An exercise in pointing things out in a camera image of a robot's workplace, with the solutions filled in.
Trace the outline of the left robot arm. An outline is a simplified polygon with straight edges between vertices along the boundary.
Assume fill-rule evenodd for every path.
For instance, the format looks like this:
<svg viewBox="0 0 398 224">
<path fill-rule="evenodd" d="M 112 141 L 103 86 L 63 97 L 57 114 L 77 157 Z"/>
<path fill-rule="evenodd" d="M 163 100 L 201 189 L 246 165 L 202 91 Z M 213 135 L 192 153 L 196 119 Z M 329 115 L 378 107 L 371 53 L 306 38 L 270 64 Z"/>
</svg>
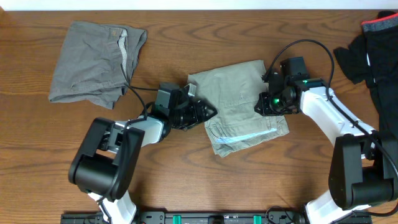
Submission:
<svg viewBox="0 0 398 224">
<path fill-rule="evenodd" d="M 217 115 L 195 96 L 196 86 L 161 83 L 155 101 L 136 119 L 95 118 L 72 160 L 68 179 L 99 206 L 77 223 L 134 223 L 137 207 L 128 192 L 141 148 L 161 142 L 173 129 L 187 131 Z"/>
</svg>

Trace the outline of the beige shorts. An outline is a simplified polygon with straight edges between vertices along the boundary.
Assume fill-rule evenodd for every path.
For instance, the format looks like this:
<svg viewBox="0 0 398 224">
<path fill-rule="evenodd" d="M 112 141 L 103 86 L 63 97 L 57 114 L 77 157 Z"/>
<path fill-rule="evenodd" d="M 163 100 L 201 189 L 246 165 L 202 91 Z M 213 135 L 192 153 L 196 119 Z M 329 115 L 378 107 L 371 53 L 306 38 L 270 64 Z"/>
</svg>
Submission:
<svg viewBox="0 0 398 224">
<path fill-rule="evenodd" d="M 205 122 L 216 155 L 226 157 L 289 133 L 284 116 L 261 116 L 254 111 L 259 94 L 268 90 L 262 81 L 262 60 L 237 63 L 191 74 L 195 96 L 214 106 L 218 114 Z"/>
</svg>

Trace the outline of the grey shorts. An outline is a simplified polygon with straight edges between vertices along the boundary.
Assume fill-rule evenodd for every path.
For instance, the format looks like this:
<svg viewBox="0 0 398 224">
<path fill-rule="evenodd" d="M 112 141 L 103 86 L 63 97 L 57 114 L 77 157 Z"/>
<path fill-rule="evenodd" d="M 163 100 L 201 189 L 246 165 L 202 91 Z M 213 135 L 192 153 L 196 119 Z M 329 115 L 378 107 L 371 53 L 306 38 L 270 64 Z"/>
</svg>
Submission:
<svg viewBox="0 0 398 224">
<path fill-rule="evenodd" d="M 49 102 L 88 100 L 113 109 L 127 92 L 146 40 L 144 29 L 73 22 L 53 73 Z"/>
</svg>

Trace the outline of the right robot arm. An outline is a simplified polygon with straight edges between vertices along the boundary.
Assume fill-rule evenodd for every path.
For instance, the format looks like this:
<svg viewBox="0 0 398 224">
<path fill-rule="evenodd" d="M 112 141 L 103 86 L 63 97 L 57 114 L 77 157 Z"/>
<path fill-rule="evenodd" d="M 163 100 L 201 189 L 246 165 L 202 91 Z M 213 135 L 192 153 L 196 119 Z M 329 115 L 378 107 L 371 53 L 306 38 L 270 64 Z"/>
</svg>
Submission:
<svg viewBox="0 0 398 224">
<path fill-rule="evenodd" d="M 310 78 L 302 57 L 280 73 L 268 70 L 254 111 L 262 116 L 303 113 L 334 147 L 328 190 L 305 206 L 297 223 L 370 223 L 368 208 L 397 200 L 397 139 L 358 119 L 321 78 Z"/>
</svg>

